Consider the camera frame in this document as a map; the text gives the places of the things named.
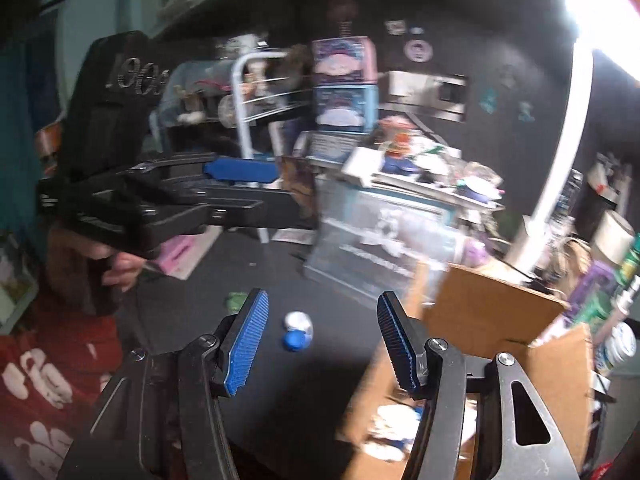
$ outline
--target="green object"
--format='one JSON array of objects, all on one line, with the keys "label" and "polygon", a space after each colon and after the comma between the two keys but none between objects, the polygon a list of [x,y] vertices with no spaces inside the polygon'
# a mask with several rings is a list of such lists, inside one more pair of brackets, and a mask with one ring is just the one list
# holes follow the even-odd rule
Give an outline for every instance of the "green object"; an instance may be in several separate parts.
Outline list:
[{"label": "green object", "polygon": [[636,274],[638,264],[640,264],[640,234],[636,235],[634,244],[622,260],[620,268],[616,271],[616,281],[622,286],[627,286],[631,278]]},{"label": "green object", "polygon": [[230,292],[226,297],[226,309],[229,314],[237,314],[249,295],[246,292]]},{"label": "green object", "polygon": [[583,308],[574,319],[574,324],[588,324],[593,334],[609,319],[610,312],[611,295],[600,288],[592,292],[587,301],[584,302]]}]

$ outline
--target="black wall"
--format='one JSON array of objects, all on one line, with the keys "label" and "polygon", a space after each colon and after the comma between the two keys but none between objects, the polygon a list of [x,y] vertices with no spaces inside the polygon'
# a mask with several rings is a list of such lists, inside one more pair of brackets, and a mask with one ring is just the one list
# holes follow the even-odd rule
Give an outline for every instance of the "black wall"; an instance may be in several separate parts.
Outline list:
[{"label": "black wall", "polygon": [[[469,79],[464,123],[421,116],[465,160],[488,165],[504,178],[503,202],[517,222],[530,214],[540,195],[558,143],[568,95],[572,33],[562,0],[355,0],[354,35],[369,36],[378,51],[378,69],[460,74]],[[224,36],[268,30],[269,43],[289,46],[335,37],[327,18],[329,0],[215,0],[192,12],[168,38]],[[434,50],[426,63],[403,53],[408,37],[386,33],[385,20],[421,27]],[[505,86],[511,70],[515,85]],[[386,81],[380,81],[381,101]],[[486,92],[497,94],[488,114],[479,105]],[[518,120],[519,103],[532,105],[533,122]],[[588,127],[574,167],[585,172],[599,147],[600,116],[590,110]]]}]

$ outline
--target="paper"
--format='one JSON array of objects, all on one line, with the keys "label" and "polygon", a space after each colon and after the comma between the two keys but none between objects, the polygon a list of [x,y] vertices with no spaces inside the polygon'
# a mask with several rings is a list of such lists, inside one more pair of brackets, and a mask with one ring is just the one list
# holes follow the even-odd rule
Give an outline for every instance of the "paper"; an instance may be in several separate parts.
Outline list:
[{"label": "paper", "polygon": [[313,245],[316,241],[316,232],[307,229],[279,229],[271,240],[273,242]]}]

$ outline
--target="bottle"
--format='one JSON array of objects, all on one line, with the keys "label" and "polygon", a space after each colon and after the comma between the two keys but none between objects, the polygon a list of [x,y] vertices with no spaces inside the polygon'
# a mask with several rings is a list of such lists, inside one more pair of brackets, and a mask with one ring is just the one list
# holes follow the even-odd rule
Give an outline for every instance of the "bottle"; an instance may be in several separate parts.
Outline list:
[{"label": "bottle", "polygon": [[593,355],[593,363],[602,376],[606,376],[620,363],[636,355],[636,336],[626,323],[618,323],[604,343]]},{"label": "bottle", "polygon": [[591,333],[593,336],[594,348],[601,344],[607,337],[611,335],[611,332],[615,326],[624,321],[629,315],[629,308],[636,298],[636,294],[640,289],[640,276],[636,276],[629,285],[627,290],[623,290],[620,295],[612,302],[611,312],[609,313],[609,319],[607,319],[597,330]]},{"label": "bottle", "polygon": [[592,334],[609,318],[611,300],[618,284],[616,280],[609,283],[597,283],[584,302],[580,312],[574,317],[572,324],[586,323],[592,327]]},{"label": "bottle", "polygon": [[640,264],[640,233],[636,234],[636,239],[631,245],[628,253],[620,263],[620,268],[616,271],[616,280],[622,286],[626,286],[638,270]]}]

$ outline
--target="brown cardboard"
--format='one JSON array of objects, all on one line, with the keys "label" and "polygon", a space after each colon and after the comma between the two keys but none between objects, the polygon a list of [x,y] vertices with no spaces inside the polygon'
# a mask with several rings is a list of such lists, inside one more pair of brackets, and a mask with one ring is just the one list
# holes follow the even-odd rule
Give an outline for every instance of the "brown cardboard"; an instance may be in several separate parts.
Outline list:
[{"label": "brown cardboard", "polygon": [[[406,299],[402,302],[404,311],[410,317],[420,317],[421,299],[424,284],[427,282],[428,270],[429,267],[424,262],[418,262],[415,267],[414,281]],[[362,444],[367,437],[367,428],[371,417],[396,384],[396,374],[391,365],[391,359],[386,352],[384,342],[380,342],[376,355],[367,367],[367,371],[351,399],[342,431],[338,437],[355,445]]]},{"label": "brown cardboard", "polygon": [[[564,310],[564,305],[550,296],[451,266],[435,305],[424,311],[423,319],[430,336],[448,340],[465,354],[493,358],[498,352],[508,351],[515,355],[551,412],[580,470],[591,421],[588,330],[579,326],[541,347],[527,347]],[[415,305],[403,306],[409,316],[418,317]],[[342,428],[349,442],[359,446],[365,441],[371,418],[385,403],[395,380],[381,346],[351,401],[351,412]],[[357,451],[344,479],[396,480],[402,476],[404,465],[387,464]]]},{"label": "brown cardboard", "polygon": [[424,320],[431,336],[462,353],[492,359],[509,351],[521,360],[527,345],[563,310],[564,303],[550,296],[451,266]]},{"label": "brown cardboard", "polygon": [[576,467],[584,462],[591,425],[591,334],[580,324],[530,348],[525,371],[558,425]]}]

